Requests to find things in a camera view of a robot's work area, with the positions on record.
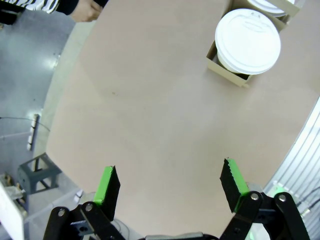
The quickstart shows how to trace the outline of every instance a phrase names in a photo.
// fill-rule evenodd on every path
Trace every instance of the cardboard box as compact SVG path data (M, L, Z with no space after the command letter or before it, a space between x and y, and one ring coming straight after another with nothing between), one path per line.
M235 9L252 9L256 10L265 16L267 16L274 24L278 32L281 32L284 28L286 28L289 24L289 21L292 17L294 17L306 0L296 0L296 4L292 4L287 0L267 0L278 8L282 9L287 15L277 18L272 16L270 13L263 11L256 6L252 5L248 0L230 0L226 8L223 10L222 17L226 15L228 12ZM248 88L248 82L252 78L252 75L246 74L235 74L233 72L228 71L223 66L219 64L217 57L217 47L215 41L213 42L207 56L208 60L208 68L215 73L221 75L222 77L228 79L232 83L236 84L239 87Z

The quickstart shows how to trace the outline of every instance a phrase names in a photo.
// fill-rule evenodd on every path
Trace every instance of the black and white striped fabric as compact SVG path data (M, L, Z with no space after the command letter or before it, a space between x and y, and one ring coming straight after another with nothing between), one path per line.
M42 10L48 14L55 11L59 5L59 0L4 0L4 2L17 5L28 10Z

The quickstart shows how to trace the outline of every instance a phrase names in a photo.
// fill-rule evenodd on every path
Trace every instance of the gray stool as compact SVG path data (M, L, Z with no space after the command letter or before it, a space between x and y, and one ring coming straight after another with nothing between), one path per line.
M17 173L18 181L26 193L36 194L57 188L57 175L61 173L61 170L50 160L46 153L43 153L21 164ZM41 184L42 189L37 190L38 183Z

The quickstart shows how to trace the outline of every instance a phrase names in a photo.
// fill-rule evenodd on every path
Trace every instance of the bolt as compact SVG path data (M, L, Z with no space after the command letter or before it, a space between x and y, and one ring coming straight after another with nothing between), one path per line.
M252 193L252 194L251 194L251 199L252 199L252 200L255 200L255 201L258 200L258 199L259 199L258 194Z
M66 210L64 210L64 209L61 208L61 209L59 210L59 212L58 212L58 216L59 216L59 217L62 217L65 213L66 213Z
M286 196L285 196L285 195L281 194L281 195L279 196L279 200L280 200L281 202L285 202L287 199L286 199Z
M86 210L87 212L91 211L92 208L93 208L93 206L92 206L91 203L89 203L87 206L85 206L85 210Z

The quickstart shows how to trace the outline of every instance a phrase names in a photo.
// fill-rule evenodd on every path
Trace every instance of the black sleeve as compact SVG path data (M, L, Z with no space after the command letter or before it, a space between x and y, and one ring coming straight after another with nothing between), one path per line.
M64 13L66 15L70 15L78 4L79 0L60 0L59 6L56 11L60 13Z

